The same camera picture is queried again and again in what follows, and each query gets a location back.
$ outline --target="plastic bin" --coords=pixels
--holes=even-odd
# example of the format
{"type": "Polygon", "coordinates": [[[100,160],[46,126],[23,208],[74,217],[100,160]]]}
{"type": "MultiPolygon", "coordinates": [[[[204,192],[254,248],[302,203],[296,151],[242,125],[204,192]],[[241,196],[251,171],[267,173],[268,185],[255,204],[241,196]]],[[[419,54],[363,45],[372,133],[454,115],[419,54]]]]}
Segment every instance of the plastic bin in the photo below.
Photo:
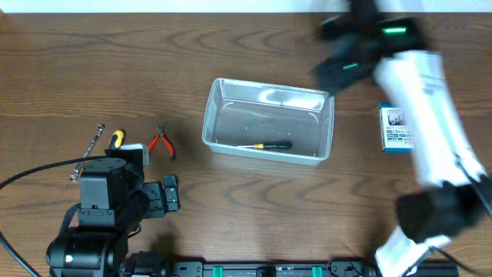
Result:
{"type": "Polygon", "coordinates": [[[202,140],[214,152],[317,165],[330,155],[334,98],[329,92],[218,78],[205,111],[202,140]],[[238,145],[289,140],[289,150],[238,145]]]}

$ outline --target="red pliers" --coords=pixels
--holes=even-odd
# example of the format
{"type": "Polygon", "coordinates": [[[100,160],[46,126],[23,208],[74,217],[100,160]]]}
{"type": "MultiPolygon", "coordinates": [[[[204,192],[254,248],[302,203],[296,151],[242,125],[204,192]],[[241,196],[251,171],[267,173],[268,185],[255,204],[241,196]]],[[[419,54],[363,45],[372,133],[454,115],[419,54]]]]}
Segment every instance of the red pliers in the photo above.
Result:
{"type": "Polygon", "coordinates": [[[154,139],[152,139],[152,142],[148,145],[148,153],[150,154],[152,149],[154,149],[154,146],[159,141],[159,138],[161,138],[163,143],[166,144],[166,147],[169,150],[169,155],[171,155],[171,160],[174,161],[176,159],[175,147],[172,145],[171,141],[166,136],[166,133],[164,132],[164,125],[157,126],[157,133],[155,134],[154,139]]]}

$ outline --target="wrench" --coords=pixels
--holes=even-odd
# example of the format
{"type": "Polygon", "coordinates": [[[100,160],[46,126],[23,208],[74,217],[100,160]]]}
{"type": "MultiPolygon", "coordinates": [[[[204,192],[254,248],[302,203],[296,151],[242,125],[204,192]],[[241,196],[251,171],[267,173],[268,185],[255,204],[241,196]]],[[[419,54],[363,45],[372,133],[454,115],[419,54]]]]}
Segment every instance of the wrench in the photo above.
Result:
{"type": "MultiPolygon", "coordinates": [[[[99,138],[101,137],[102,131],[104,131],[105,125],[104,124],[99,124],[98,125],[98,130],[95,133],[95,137],[92,139],[91,144],[89,147],[87,147],[87,150],[85,150],[84,155],[82,158],[87,158],[91,152],[92,149],[94,149],[94,146],[96,143],[98,143],[99,138]]],[[[82,169],[82,166],[84,165],[84,162],[79,162],[75,168],[74,172],[70,175],[70,182],[77,182],[78,176],[80,175],[80,170],[82,169]]]]}

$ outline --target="green light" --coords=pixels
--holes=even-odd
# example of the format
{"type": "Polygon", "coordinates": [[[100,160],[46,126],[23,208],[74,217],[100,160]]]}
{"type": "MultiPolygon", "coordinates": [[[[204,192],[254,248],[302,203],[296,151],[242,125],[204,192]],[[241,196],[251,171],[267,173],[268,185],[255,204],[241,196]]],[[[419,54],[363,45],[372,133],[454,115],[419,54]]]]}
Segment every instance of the green light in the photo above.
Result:
{"type": "Polygon", "coordinates": [[[391,34],[404,34],[407,32],[406,27],[394,27],[394,28],[384,28],[383,29],[384,34],[386,35],[391,35],[391,34]]]}
{"type": "Polygon", "coordinates": [[[353,63],[353,64],[349,64],[349,65],[344,66],[344,70],[347,70],[347,69],[349,69],[349,68],[358,67],[358,66],[359,66],[359,64],[357,64],[357,63],[355,62],[355,63],[353,63]]]}

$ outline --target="white backdrop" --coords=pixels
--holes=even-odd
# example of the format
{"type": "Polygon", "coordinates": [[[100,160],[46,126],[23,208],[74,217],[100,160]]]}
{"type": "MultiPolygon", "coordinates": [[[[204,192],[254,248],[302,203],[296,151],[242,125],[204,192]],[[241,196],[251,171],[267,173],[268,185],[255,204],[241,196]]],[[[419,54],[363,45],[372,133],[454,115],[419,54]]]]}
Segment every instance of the white backdrop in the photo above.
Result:
{"type": "MultiPolygon", "coordinates": [[[[492,12],[492,0],[378,0],[385,12],[492,12]]],[[[344,0],[0,0],[16,12],[342,12],[344,0]]]]}

